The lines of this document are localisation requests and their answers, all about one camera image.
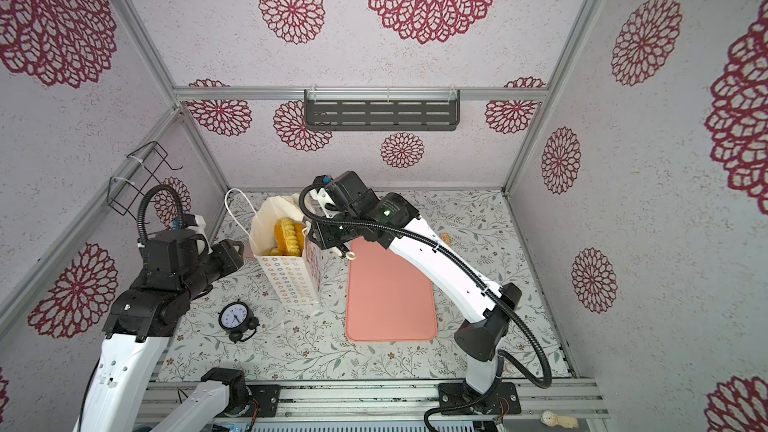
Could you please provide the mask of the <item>braided yellow bread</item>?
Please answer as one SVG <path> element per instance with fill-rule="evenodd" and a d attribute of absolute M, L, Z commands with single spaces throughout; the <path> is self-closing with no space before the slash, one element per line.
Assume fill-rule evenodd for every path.
<path fill-rule="evenodd" d="M 279 219 L 274 226 L 275 254 L 300 257 L 305 248 L 304 226 L 289 217 Z"/>

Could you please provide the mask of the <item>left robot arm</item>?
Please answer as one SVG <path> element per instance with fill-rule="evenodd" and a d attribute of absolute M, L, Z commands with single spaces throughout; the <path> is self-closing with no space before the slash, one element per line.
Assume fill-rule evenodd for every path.
<path fill-rule="evenodd" d="M 244 265 L 245 246 L 192 232 L 144 242 L 143 268 L 111 306 L 75 431 L 130 431 L 151 375 L 192 301 Z"/>

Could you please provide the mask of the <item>white printed paper bag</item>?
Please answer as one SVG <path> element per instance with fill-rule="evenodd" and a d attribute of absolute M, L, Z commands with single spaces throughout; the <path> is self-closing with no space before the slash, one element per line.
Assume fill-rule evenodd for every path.
<path fill-rule="evenodd" d="M 248 226 L 232 211 L 230 198 L 233 196 L 245 200 L 247 208 L 253 213 Z M 322 257 L 318 246 L 306 240 L 309 225 L 304 220 L 299 197 L 296 194 L 270 197 L 256 208 L 242 190 L 233 188 L 225 194 L 224 207 L 246 234 L 250 256 L 258 262 L 283 304 L 294 307 L 318 303 Z M 301 222 L 304 226 L 305 248 L 300 257 L 275 254 L 274 226 L 284 217 Z"/>

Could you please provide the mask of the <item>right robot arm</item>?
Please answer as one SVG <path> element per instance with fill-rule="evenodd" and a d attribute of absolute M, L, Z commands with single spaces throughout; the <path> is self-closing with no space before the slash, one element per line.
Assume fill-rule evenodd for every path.
<path fill-rule="evenodd" d="M 521 291 L 488 279 L 439 238 L 418 210 L 397 193 L 378 198 L 370 189 L 348 194 L 329 186 L 310 185 L 300 194 L 299 207 L 311 222 L 307 240 L 352 262 L 362 258 L 349 245 L 355 239 L 393 252 L 436 285 L 456 305 L 464 322 L 454 339 L 467 355 L 464 379 L 467 398 L 455 411 L 480 404 L 501 382 L 503 355 L 499 348 L 509 325 L 530 331 L 515 312 Z"/>

